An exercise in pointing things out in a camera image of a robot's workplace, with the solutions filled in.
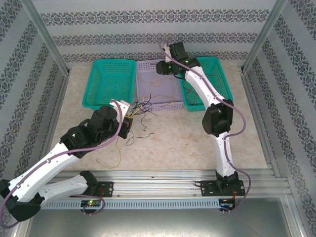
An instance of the beige countertop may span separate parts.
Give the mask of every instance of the beige countertop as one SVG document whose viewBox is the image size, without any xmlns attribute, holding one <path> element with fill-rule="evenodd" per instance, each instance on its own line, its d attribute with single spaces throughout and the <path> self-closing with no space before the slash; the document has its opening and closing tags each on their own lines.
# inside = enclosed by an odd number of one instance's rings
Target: beige countertop
<svg viewBox="0 0 316 237">
<path fill-rule="evenodd" d="M 234 105 L 241 110 L 247 120 L 246 131 L 231 138 L 233 160 L 238 168 L 266 168 L 258 134 L 251 115 L 236 64 L 222 64 L 226 79 L 234 98 Z M 73 126 L 91 117 L 93 111 L 81 105 L 90 67 L 73 67 L 70 73 L 65 98 L 57 122 L 53 143 Z M 202 128 L 204 111 L 188 112 L 182 109 L 156 111 L 157 116 L 147 113 L 134 116 L 132 130 L 135 138 L 127 146 L 122 138 L 105 148 L 86 154 L 80 161 L 66 170 L 108 170 L 121 162 L 114 170 L 175 170 L 175 169 L 215 169 L 216 156 L 213 141 Z M 234 113 L 231 132 L 242 128 L 242 119 Z"/>
</svg>

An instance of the work surface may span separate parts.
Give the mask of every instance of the work surface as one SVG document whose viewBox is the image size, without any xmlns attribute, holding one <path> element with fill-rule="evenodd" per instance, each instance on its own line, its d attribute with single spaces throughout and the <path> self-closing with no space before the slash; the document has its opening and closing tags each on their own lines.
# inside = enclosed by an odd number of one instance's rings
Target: work surface
<svg viewBox="0 0 316 237">
<path fill-rule="evenodd" d="M 236 64 L 222 65 L 234 98 L 234 105 L 241 110 L 247 120 L 246 131 L 231 138 L 233 159 L 238 168 L 266 168 L 258 134 L 251 115 Z M 93 111 L 81 104 L 90 67 L 73 67 L 57 122 L 52 146 L 60 137 L 81 121 L 91 118 Z M 132 131 L 135 138 L 131 146 L 119 138 L 105 148 L 86 154 L 66 170 L 175 170 L 175 169 L 215 169 L 216 156 L 213 141 L 202 127 L 204 111 L 188 112 L 182 109 L 156 111 L 134 116 Z M 242 119 L 234 112 L 231 133 L 240 131 Z"/>
</svg>

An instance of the patterned wallpaper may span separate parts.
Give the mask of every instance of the patterned wallpaper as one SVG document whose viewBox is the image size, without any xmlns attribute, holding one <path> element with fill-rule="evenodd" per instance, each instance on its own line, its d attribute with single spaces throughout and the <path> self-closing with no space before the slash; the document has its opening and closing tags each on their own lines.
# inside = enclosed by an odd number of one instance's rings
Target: patterned wallpaper
<svg viewBox="0 0 316 237">
<path fill-rule="evenodd" d="M 21 2 L 0 8 L 0 179 L 10 180 L 41 158 L 64 75 Z"/>
<path fill-rule="evenodd" d="M 308 236 L 316 236 L 315 13 L 313 1 L 290 0 L 248 72 Z"/>
<path fill-rule="evenodd" d="M 160 59 L 157 42 L 163 38 L 183 41 L 191 55 L 218 56 L 241 65 L 275 0 L 34 3 L 69 67 L 107 57 Z"/>
</svg>

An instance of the purple basket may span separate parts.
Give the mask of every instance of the purple basket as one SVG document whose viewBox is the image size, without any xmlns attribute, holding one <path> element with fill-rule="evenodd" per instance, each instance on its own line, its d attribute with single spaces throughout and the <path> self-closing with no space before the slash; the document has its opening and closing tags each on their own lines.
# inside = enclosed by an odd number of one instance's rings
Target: purple basket
<svg viewBox="0 0 316 237">
<path fill-rule="evenodd" d="M 183 106 L 183 98 L 179 79 L 173 75 L 159 75 L 156 72 L 156 64 L 161 61 L 138 61 L 136 73 L 137 99 L 139 102 L 148 101 L 152 104 L 153 111 L 180 109 Z"/>
</svg>

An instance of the ventilated metal strip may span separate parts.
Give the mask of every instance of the ventilated metal strip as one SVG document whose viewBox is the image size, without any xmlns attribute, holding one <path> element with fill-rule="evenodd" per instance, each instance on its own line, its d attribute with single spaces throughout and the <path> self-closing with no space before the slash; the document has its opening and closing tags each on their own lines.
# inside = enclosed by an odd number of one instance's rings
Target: ventilated metal strip
<svg viewBox="0 0 316 237">
<path fill-rule="evenodd" d="M 55 201 L 47 206 L 42 207 L 46 210 L 78 210 L 80 209 L 81 200 L 61 200 Z M 204 209 L 219 208 L 218 199 L 164 199 L 164 200 L 106 200 L 104 209 Z M 88 209 L 98 209 L 98 207 L 87 207 Z"/>
</svg>

